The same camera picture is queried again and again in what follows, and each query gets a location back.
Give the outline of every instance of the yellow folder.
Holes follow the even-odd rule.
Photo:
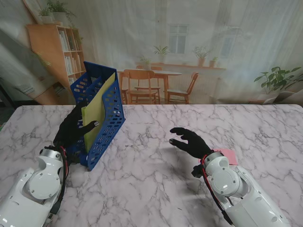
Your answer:
[[[99,125],[95,127],[90,132],[84,135],[85,149],[89,152],[91,146],[93,145],[95,138],[98,136],[100,129],[102,127],[103,121],[105,119],[105,108],[102,100],[102,95],[107,89],[114,83],[115,74],[113,73],[110,78],[105,81],[101,89],[95,95],[93,100],[86,106],[82,108],[82,118],[83,126],[88,125],[92,121],[98,121]]]

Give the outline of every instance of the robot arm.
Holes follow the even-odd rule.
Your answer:
[[[243,167],[231,169],[220,152],[204,159],[203,169],[217,200],[236,227],[290,227],[280,208]],[[241,198],[237,204],[229,197]]]
[[[47,226],[52,215],[58,212],[68,175],[68,161],[64,148],[68,148],[85,133],[98,126],[97,121],[92,121],[81,128],[78,126],[78,121],[82,118],[81,108],[84,106],[85,101],[78,103],[67,115],[53,141],[55,147],[41,150],[38,157],[39,167],[36,170],[29,168],[22,172],[9,193],[2,199],[0,227]]]
[[[198,178],[203,176],[228,223],[236,227],[290,227],[280,208],[247,170],[241,166],[231,169],[228,158],[211,150],[193,131],[173,128],[170,132],[188,141],[170,139],[171,145],[202,160],[201,165],[194,167],[192,174]],[[230,197],[237,198],[238,202],[233,204]]]
[[[41,227],[59,197],[58,170],[63,166],[61,153],[43,149],[39,167],[21,173],[0,203],[0,226]]]

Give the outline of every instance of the blue plastic basket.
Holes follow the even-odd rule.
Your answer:
[[[105,119],[89,152],[87,153],[85,150],[84,137],[80,138],[75,145],[66,149],[68,154],[72,154],[80,159],[81,165],[87,166],[92,170],[121,128],[125,117],[122,108],[117,70],[87,61],[84,62],[84,66],[86,73],[71,85],[71,91],[76,99],[76,103],[83,100],[87,100],[88,103],[90,103],[105,81],[113,73],[115,74],[114,83],[102,96],[105,108]],[[78,122],[78,126],[82,126],[82,120]]]

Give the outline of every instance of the dining table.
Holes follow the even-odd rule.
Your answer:
[[[38,167],[40,150],[52,143],[73,108],[29,105],[14,112],[0,131],[0,201],[23,170]],[[123,109],[126,121],[95,168],[70,165],[61,207],[49,227],[230,227],[203,179],[191,174],[198,159],[169,143],[180,140],[170,133],[174,127],[194,131],[211,149],[233,150],[291,226],[303,226],[302,107]]]
[[[182,75],[182,73],[171,72],[171,71],[161,71],[161,70],[152,70],[152,71],[155,73],[155,78],[163,79],[164,99],[165,99],[165,104],[168,104],[167,90],[169,89],[169,76],[179,76],[179,75]],[[119,73],[120,92],[122,92],[123,77],[125,77],[124,70],[117,70],[117,72]]]

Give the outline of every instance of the round table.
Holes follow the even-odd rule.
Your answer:
[[[165,104],[168,104],[167,89],[169,87],[169,76],[179,76],[182,75],[182,73],[161,71],[161,70],[152,70],[152,71],[155,73],[155,78],[163,79]],[[117,72],[119,73],[119,82],[120,82],[119,86],[121,91],[122,81],[124,77],[124,70],[117,70]]]

